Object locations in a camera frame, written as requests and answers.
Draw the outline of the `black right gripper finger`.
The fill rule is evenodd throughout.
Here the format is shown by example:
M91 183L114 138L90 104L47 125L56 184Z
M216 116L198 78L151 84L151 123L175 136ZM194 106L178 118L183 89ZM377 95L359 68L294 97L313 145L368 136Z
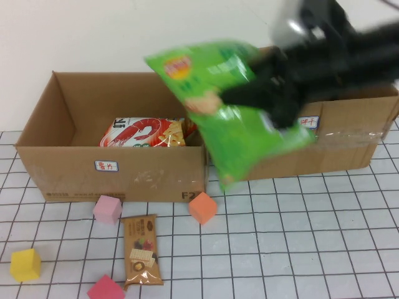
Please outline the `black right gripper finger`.
M252 71L257 79L278 78L281 75L281 50L278 47L268 48L252 63Z
M275 104L272 88L255 81L229 87L220 92L219 97L226 105L273 108Z

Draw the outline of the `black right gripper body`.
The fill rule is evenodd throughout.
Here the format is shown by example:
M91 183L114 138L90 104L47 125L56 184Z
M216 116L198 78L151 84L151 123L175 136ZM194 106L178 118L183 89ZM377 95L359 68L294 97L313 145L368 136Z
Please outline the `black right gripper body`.
M277 128L288 128L294 125L306 103L338 97L339 83L333 64L339 48L333 42L321 40L280 50L281 75L266 80L275 104L266 110Z

